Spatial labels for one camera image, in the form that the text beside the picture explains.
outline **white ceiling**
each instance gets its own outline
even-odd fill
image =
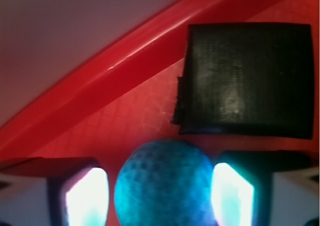
[[[175,0],[0,0],[0,127]]]

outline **dimpled ball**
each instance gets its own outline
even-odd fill
[[[193,144],[158,140],[120,170],[114,204],[122,226],[213,226],[213,164]]]

